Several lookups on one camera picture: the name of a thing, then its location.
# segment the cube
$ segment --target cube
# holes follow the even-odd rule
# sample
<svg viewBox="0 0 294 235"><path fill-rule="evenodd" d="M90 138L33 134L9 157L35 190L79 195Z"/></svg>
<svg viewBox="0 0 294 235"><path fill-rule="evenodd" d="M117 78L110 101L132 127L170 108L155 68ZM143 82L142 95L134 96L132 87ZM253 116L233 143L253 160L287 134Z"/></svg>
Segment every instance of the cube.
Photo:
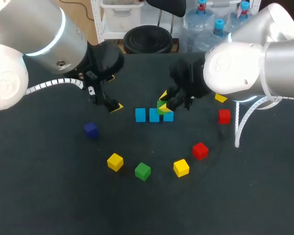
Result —
<svg viewBox="0 0 294 235"><path fill-rule="evenodd" d="M163 121L173 121L174 120L174 112L168 112L163 115Z"/></svg>
<svg viewBox="0 0 294 235"><path fill-rule="evenodd" d="M149 109L149 122L159 122L160 117L157 113L157 109Z"/></svg>
<svg viewBox="0 0 294 235"><path fill-rule="evenodd" d="M151 174L151 168L144 163L139 163L139 165L135 169L135 176L140 178L143 181L145 181L150 174Z"/></svg>
<svg viewBox="0 0 294 235"><path fill-rule="evenodd" d="M218 94L218 93L216 93L216 95L215 95L215 99L216 99L217 101L221 102L221 103L224 103L224 102L227 100L226 97L224 97L223 95L220 95L220 94Z"/></svg>
<svg viewBox="0 0 294 235"><path fill-rule="evenodd" d="M112 156L107 160L108 167L113 169L117 172L121 166L123 166L123 158L118 154L114 153Z"/></svg>
<svg viewBox="0 0 294 235"><path fill-rule="evenodd" d="M89 122L86 125L84 125L84 130L88 138L95 139L98 137L98 129L93 122Z"/></svg>
<svg viewBox="0 0 294 235"><path fill-rule="evenodd" d="M198 159L198 160L203 160L208 156L209 149L203 144L199 143L193 147L193 155Z"/></svg>
<svg viewBox="0 0 294 235"><path fill-rule="evenodd" d="M146 122L146 109L135 109L136 122Z"/></svg>
<svg viewBox="0 0 294 235"><path fill-rule="evenodd" d="M231 120L231 112L228 109L219 110L218 121L219 124L229 124Z"/></svg>
<svg viewBox="0 0 294 235"><path fill-rule="evenodd" d="M164 104L166 104L166 103L167 103L166 101L160 101L160 100L157 101L157 113L158 113L159 115L164 115L164 114L166 114L166 112L163 112L162 110L159 109L162 105L164 105Z"/></svg>
<svg viewBox="0 0 294 235"><path fill-rule="evenodd" d="M186 163L185 159L177 161L173 164L173 170L178 177L187 175L190 172L190 167Z"/></svg>

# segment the blue cube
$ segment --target blue cube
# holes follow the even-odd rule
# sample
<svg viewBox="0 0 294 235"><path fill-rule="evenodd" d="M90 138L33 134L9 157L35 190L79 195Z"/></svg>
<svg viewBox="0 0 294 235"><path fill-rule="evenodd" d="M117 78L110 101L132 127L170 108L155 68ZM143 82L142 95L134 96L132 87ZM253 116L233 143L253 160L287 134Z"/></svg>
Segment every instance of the blue cube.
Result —
<svg viewBox="0 0 294 235"><path fill-rule="evenodd" d="M163 121L173 121L174 120L174 112L168 112L163 115Z"/></svg>
<svg viewBox="0 0 294 235"><path fill-rule="evenodd" d="M84 125L84 130L88 138L95 139L98 137L98 129L93 122L89 122L86 125Z"/></svg>
<svg viewBox="0 0 294 235"><path fill-rule="evenodd" d="M159 114L157 109L149 109L149 122L159 122Z"/></svg>
<svg viewBox="0 0 294 235"><path fill-rule="evenodd" d="M135 109L135 120L136 122L146 122L146 109Z"/></svg>

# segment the dark blue cube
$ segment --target dark blue cube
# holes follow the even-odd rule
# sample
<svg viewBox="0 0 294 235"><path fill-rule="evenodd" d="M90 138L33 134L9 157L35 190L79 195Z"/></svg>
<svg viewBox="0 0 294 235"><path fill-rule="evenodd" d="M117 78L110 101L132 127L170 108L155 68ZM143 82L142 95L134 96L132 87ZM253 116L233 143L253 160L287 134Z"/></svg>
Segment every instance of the dark blue cube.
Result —
<svg viewBox="0 0 294 235"><path fill-rule="evenodd" d="M98 137L98 129L93 122L89 122L86 125L84 125L84 130L88 138L95 139Z"/></svg>

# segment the white container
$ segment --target white container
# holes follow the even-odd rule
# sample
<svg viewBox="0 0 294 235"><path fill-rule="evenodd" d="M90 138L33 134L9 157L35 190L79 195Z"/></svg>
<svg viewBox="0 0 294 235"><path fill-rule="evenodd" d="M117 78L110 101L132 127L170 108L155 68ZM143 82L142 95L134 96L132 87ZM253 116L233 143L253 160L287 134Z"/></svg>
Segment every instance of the white container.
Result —
<svg viewBox="0 0 294 235"><path fill-rule="evenodd" d="M128 32L141 25L143 2L132 5L107 5L101 0L100 6L106 14L106 24L111 32Z"/></svg>

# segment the water bottle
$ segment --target water bottle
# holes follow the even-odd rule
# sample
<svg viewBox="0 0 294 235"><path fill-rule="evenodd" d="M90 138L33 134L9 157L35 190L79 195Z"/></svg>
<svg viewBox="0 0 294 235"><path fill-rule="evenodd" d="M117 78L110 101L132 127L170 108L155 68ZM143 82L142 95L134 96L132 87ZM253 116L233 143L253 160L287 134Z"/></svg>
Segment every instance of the water bottle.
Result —
<svg viewBox="0 0 294 235"><path fill-rule="evenodd" d="M215 47L228 35L228 32L223 30L224 20L217 19L213 31L205 31L195 39L194 51L209 51Z"/></svg>
<svg viewBox="0 0 294 235"><path fill-rule="evenodd" d="M251 15L248 13L249 6L250 4L248 1L242 1L240 6L241 10L239 9L239 11L242 11L240 16L238 17L237 13L231 13L231 32L237 30L251 18Z"/></svg>
<svg viewBox="0 0 294 235"><path fill-rule="evenodd" d="M198 0L197 9L191 9L184 17L179 37L180 52L192 52L195 37L213 26L214 14L206 9L207 0Z"/></svg>

